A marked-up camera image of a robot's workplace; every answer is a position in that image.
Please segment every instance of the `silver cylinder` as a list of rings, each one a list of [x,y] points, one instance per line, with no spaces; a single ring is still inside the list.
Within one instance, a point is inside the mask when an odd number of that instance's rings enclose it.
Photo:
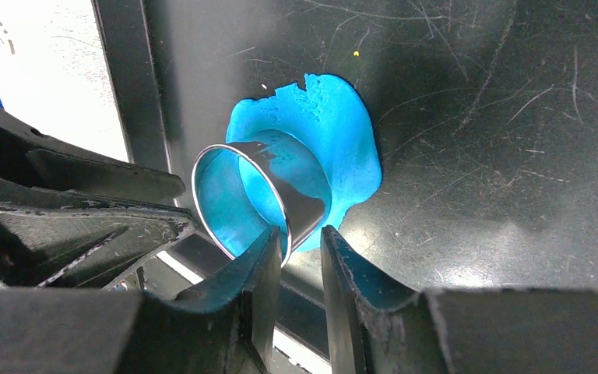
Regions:
[[[283,266],[331,209],[331,189],[318,160],[276,130],[205,148],[193,166],[192,194],[209,236],[231,259],[270,225],[279,226]]]

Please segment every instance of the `blue play dough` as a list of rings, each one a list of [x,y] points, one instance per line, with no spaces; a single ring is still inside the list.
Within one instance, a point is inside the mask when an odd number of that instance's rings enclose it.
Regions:
[[[332,75],[306,74],[305,82],[306,91],[292,83],[276,89],[275,96],[240,101],[226,134],[226,143],[231,143],[258,131],[279,130],[301,141],[318,159],[331,185],[331,210],[299,246],[299,252],[319,247],[319,229],[328,224],[339,228],[347,210],[369,199],[382,183],[370,116],[356,90]],[[255,180],[259,175],[246,172],[242,164],[240,168],[248,197],[258,212],[268,221],[278,221],[271,190],[250,188],[261,185],[260,179]]]

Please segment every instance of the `black table surface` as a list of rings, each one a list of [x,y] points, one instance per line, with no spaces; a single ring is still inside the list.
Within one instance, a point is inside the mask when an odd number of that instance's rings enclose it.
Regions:
[[[363,256],[416,289],[598,288],[598,1],[146,11],[171,170],[186,182],[239,100],[336,74],[367,105],[383,168],[341,227]],[[191,206],[190,193],[178,202]],[[318,251],[288,270],[321,287]]]

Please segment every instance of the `blue dough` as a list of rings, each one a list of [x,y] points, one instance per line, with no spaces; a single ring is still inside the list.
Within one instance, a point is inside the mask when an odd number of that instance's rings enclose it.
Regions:
[[[331,185],[331,210],[322,226],[339,228],[347,210],[369,199],[382,183],[372,124],[363,102],[348,82],[328,74],[306,74],[305,81],[306,91],[292,83],[276,89],[275,96],[237,103],[226,143],[268,129],[286,132],[301,141],[318,159]],[[250,195],[251,190],[247,189],[247,193]],[[255,193],[265,195],[271,190]],[[275,201],[268,196],[249,198],[271,204]],[[319,247],[320,228],[299,246],[298,252]]]

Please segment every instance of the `blue clay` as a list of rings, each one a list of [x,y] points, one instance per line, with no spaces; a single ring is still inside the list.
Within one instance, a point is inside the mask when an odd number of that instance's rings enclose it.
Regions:
[[[306,91],[292,83],[276,89],[275,96],[237,103],[226,134],[226,143],[231,143],[258,131],[279,130],[301,141],[318,159],[331,185],[332,205],[299,252],[319,247],[319,229],[328,224],[339,228],[347,210],[369,199],[382,183],[370,116],[356,90],[332,75],[306,74],[305,81]],[[258,212],[278,221],[271,190],[244,165],[240,172]]]

